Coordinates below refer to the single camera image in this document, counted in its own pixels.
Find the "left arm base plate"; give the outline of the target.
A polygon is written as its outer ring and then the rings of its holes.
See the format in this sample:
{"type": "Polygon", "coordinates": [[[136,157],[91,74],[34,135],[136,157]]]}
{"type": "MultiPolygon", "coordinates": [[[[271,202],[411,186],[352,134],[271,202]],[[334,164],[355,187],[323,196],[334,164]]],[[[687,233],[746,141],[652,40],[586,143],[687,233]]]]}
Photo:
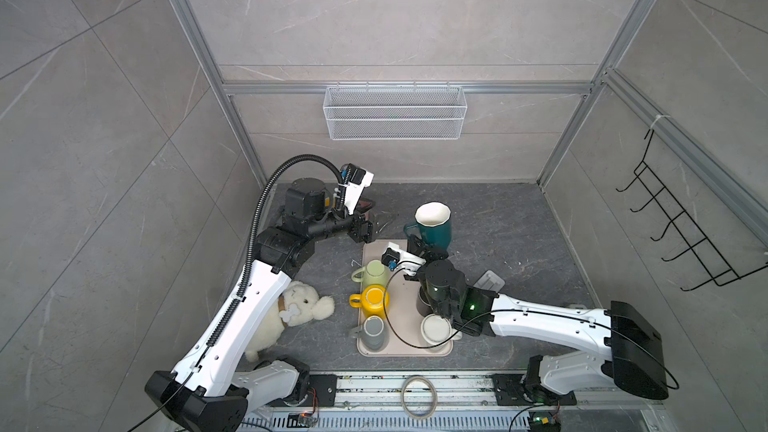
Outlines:
{"type": "Polygon", "coordinates": [[[292,392],[281,399],[285,405],[332,407],[335,404],[338,376],[335,374],[301,375],[292,392]]]}

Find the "beige plastic tray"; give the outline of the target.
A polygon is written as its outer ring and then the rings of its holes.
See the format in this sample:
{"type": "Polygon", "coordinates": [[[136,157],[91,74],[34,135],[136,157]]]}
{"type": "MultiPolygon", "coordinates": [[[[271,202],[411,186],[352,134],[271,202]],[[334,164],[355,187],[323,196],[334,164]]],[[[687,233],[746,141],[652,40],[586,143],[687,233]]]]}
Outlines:
{"type": "MultiPolygon", "coordinates": [[[[409,281],[405,278],[404,272],[397,274],[397,277],[390,284],[389,292],[391,302],[388,307],[389,319],[397,333],[407,342],[427,346],[428,342],[424,340],[420,325],[423,316],[417,310],[417,299],[419,298],[420,283],[418,281],[409,281]]],[[[363,340],[358,338],[357,349],[364,357],[386,358],[386,357],[446,357],[453,351],[454,342],[450,341],[437,348],[418,349],[403,343],[396,337],[389,327],[387,329],[387,345],[380,351],[373,352],[369,350],[363,340]]]]}

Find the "grey mug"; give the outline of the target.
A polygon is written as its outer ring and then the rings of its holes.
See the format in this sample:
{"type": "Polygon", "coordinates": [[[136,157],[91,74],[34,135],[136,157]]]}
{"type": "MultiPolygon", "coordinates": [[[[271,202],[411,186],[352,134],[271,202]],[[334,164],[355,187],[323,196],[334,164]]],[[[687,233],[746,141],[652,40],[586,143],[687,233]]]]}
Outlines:
{"type": "Polygon", "coordinates": [[[358,339],[370,352],[379,352],[388,344],[388,329],[384,320],[376,315],[366,318],[361,325],[350,330],[349,335],[358,339]]]}

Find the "white plush dog toy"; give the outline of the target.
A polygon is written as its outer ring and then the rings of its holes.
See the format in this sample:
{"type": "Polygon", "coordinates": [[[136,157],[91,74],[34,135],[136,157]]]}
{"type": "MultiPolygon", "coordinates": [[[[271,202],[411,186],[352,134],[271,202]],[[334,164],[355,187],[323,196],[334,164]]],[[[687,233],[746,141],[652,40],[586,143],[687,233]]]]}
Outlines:
{"type": "Polygon", "coordinates": [[[292,281],[252,335],[245,358],[256,362],[258,353],[275,345],[286,328],[327,319],[334,311],[335,303],[330,296],[321,297],[311,285],[292,281]]]}

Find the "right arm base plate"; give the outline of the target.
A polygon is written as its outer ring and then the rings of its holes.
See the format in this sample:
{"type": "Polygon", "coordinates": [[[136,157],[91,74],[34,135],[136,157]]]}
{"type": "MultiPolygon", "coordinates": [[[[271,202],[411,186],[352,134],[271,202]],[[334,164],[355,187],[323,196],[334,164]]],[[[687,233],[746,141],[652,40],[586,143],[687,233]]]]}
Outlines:
{"type": "Polygon", "coordinates": [[[575,406],[573,392],[558,395],[540,385],[527,385],[522,374],[492,374],[493,392],[499,406],[575,406]]]}

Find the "light green mug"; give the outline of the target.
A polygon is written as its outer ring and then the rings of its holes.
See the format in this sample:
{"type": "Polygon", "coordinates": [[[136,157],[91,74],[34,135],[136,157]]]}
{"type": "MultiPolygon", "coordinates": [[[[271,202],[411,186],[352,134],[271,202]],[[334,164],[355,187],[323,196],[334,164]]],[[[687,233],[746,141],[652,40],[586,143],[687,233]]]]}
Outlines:
{"type": "Polygon", "coordinates": [[[355,283],[359,283],[361,288],[365,290],[372,285],[384,287],[387,284],[390,275],[390,269],[380,260],[374,259],[353,272],[351,280],[355,283]]]}

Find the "white mug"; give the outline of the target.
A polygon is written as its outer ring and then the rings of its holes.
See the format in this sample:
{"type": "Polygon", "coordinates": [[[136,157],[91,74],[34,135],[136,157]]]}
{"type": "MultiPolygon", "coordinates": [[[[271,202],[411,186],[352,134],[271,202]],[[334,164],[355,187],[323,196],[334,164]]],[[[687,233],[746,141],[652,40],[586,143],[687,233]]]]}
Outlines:
{"type": "Polygon", "coordinates": [[[463,335],[454,329],[449,320],[437,314],[423,318],[420,324],[421,337],[430,345],[438,345],[446,340],[461,340],[463,335]]]}

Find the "yellow mug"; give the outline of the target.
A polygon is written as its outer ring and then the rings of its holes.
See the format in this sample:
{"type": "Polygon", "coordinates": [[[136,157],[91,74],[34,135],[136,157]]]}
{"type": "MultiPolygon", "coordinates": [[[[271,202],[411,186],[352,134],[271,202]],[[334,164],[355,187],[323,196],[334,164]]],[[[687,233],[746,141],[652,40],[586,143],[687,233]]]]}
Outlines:
{"type": "Polygon", "coordinates": [[[349,305],[359,309],[365,318],[377,316],[385,318],[385,307],[389,305],[390,296],[384,286],[371,285],[361,293],[349,297],[349,305]]]}

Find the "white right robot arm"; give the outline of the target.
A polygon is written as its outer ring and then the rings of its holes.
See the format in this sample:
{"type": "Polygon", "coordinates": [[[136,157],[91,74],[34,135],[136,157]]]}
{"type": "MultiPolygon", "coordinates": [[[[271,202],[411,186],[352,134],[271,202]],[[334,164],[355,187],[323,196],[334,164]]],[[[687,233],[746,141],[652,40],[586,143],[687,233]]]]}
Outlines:
{"type": "Polygon", "coordinates": [[[564,308],[473,287],[444,250],[427,245],[402,250],[391,243],[382,259],[392,272],[419,282],[451,336],[523,337],[570,348],[568,354],[530,359],[522,380],[530,401],[610,384],[663,401],[679,387],[664,365],[661,334],[626,302],[564,308]]]}

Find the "dark green mug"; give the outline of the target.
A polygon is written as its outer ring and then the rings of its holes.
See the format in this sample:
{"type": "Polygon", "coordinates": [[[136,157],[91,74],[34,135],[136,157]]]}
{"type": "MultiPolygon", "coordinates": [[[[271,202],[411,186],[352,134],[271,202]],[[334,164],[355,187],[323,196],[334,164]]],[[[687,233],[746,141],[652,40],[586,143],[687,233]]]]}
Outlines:
{"type": "Polygon", "coordinates": [[[417,229],[427,245],[447,250],[452,241],[451,210],[441,202],[429,202],[417,208],[414,222],[403,227],[403,233],[410,236],[410,230],[417,229]]]}

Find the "black mug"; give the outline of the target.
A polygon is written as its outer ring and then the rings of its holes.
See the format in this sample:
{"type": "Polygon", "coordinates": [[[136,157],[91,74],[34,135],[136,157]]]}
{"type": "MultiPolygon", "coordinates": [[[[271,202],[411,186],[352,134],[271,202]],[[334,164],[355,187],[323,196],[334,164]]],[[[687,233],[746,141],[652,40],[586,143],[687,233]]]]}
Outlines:
{"type": "Polygon", "coordinates": [[[420,287],[419,291],[418,291],[418,296],[417,296],[417,299],[416,299],[416,309],[417,309],[417,312],[422,317],[427,317],[427,316],[429,316],[429,315],[431,315],[433,313],[433,310],[432,310],[432,307],[431,307],[431,305],[430,305],[430,303],[428,301],[428,297],[426,295],[426,292],[425,292],[425,290],[422,287],[420,287]]]}

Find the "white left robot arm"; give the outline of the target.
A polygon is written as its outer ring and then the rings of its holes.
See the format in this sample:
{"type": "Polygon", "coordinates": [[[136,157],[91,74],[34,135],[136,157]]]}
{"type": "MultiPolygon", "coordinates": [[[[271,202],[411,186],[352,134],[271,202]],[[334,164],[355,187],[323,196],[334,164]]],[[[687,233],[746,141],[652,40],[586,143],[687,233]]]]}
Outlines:
{"type": "Polygon", "coordinates": [[[305,399],[309,368],[300,361],[276,359],[250,372],[237,366],[260,327],[299,314],[285,295],[317,241],[347,234],[371,242],[373,224],[358,202],[373,175],[347,166],[340,177],[336,205],[319,180],[291,185],[277,222],[251,237],[241,277],[205,333],[172,370],[152,374],[145,391],[168,419],[188,431],[235,431],[261,406],[305,399]]]}

